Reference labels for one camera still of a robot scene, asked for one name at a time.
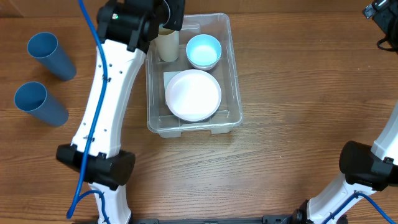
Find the beige cup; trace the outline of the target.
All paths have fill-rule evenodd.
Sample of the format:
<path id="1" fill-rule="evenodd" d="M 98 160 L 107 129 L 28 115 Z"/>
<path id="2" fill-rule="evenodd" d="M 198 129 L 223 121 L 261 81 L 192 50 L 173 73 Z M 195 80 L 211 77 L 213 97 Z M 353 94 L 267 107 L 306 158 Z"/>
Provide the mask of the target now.
<path id="1" fill-rule="evenodd" d="M 179 31 L 159 27 L 155 46 L 163 61 L 174 62 L 178 59 L 179 42 Z"/>

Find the light blue bowl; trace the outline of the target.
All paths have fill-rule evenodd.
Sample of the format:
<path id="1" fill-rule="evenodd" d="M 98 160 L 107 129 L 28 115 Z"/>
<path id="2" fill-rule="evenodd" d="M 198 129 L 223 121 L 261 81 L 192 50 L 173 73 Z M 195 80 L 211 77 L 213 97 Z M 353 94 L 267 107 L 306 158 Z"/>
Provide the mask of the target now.
<path id="1" fill-rule="evenodd" d="M 218 63 L 221 54 L 222 48 L 219 40 L 208 34 L 192 37 L 186 46 L 188 61 L 199 65 Z"/>

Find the pink plate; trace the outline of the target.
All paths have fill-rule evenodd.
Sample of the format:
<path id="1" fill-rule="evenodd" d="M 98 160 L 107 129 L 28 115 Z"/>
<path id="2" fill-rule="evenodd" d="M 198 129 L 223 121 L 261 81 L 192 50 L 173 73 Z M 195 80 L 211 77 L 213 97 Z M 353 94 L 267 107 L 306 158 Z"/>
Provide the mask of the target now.
<path id="1" fill-rule="evenodd" d="M 165 89 L 165 102 L 176 117 L 189 122 L 203 121 L 220 107 L 221 87 L 213 75 L 189 69 L 174 75 Z"/>

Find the grey bowl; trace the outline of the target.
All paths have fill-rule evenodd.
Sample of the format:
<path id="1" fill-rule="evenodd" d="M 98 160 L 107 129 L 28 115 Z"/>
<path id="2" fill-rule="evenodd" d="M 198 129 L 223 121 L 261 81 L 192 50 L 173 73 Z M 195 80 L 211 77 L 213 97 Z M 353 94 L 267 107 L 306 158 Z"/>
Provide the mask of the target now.
<path id="1" fill-rule="evenodd" d="M 190 62 L 190 63 L 195 69 L 204 70 L 204 71 L 209 71 L 209 70 L 213 69 L 217 64 L 217 62 L 212 63 L 210 65 L 199 65 L 194 62 Z"/>

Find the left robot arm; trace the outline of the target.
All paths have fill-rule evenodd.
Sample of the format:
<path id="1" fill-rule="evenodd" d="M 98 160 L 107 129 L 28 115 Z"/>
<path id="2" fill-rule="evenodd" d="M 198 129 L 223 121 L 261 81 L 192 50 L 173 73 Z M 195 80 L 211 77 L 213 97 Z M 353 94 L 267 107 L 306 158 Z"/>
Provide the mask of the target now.
<path id="1" fill-rule="evenodd" d="M 108 1 L 95 21 L 87 19 L 96 44 L 96 67 L 88 103 L 71 143 L 56 158 L 79 174 L 67 218 L 85 198 L 95 196 L 98 223 L 132 223 L 126 184 L 135 155 L 121 149 L 121 130 L 134 80 L 160 28 L 180 30 L 184 0 Z"/>

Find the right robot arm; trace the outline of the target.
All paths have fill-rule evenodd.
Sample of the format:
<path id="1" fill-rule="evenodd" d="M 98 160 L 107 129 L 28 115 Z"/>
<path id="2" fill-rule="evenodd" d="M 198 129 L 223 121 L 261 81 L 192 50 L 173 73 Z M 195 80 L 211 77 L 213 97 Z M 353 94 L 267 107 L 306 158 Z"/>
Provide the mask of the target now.
<path id="1" fill-rule="evenodd" d="M 365 198 L 388 222 L 393 220 L 370 198 L 397 186 L 397 110 L 373 145 L 347 142 L 340 154 L 340 172 L 316 197 L 304 201 L 284 223 L 347 223 L 345 213 Z"/>

